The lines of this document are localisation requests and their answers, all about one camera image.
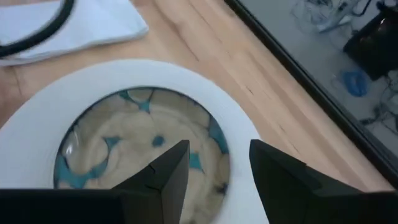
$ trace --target white towel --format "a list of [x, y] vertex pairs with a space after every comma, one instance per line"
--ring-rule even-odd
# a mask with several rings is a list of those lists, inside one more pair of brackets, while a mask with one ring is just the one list
[[[0, 45], [31, 35], [52, 20], [60, 1], [0, 7]], [[148, 26], [129, 0], [76, 0], [63, 27], [35, 47], [0, 59], [0, 66], [32, 63], [94, 45], [136, 39]]]

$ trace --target black device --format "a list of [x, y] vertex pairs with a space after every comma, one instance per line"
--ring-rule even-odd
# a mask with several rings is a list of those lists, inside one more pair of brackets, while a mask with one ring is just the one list
[[344, 46], [372, 80], [398, 69], [398, 7], [378, 2], [380, 13], [359, 30]]
[[254, 181], [270, 224], [398, 223], [398, 193], [364, 193], [252, 140]]
[[110, 190], [0, 190], [1, 223], [176, 224], [188, 163], [189, 142], [180, 141]]

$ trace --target white ring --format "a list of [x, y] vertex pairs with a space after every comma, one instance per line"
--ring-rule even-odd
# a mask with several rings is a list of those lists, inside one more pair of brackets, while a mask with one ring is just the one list
[[72, 122], [102, 97], [141, 86], [168, 88], [189, 96], [206, 108], [223, 130], [231, 177], [215, 223], [268, 223], [249, 161], [250, 140], [260, 139], [251, 120], [211, 81], [152, 60], [117, 60], [84, 68], [55, 81], [23, 104], [0, 129], [0, 188], [53, 188], [55, 156]]

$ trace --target wooden table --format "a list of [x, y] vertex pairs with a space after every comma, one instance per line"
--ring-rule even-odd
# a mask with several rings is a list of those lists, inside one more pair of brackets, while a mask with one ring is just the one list
[[75, 70], [121, 58], [150, 58], [213, 80], [241, 105], [265, 142], [309, 166], [363, 191], [392, 189], [222, 0], [133, 3], [149, 25], [142, 39], [0, 68], [0, 126], [40, 89]]

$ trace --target wire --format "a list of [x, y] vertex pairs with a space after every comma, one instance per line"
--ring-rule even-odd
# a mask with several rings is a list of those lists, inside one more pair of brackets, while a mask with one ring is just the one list
[[64, 0], [58, 15], [43, 29], [15, 43], [0, 46], [0, 58], [27, 50], [48, 39], [64, 25], [72, 11], [74, 3], [75, 0]]
[[356, 17], [361, 17], [365, 14], [366, 10], [368, 10], [368, 7], [370, 5], [372, 0], [368, 0], [368, 2], [366, 3], [365, 7], [363, 8], [362, 12], [357, 14], [354, 11], [351, 12], [351, 15], [356, 16]]

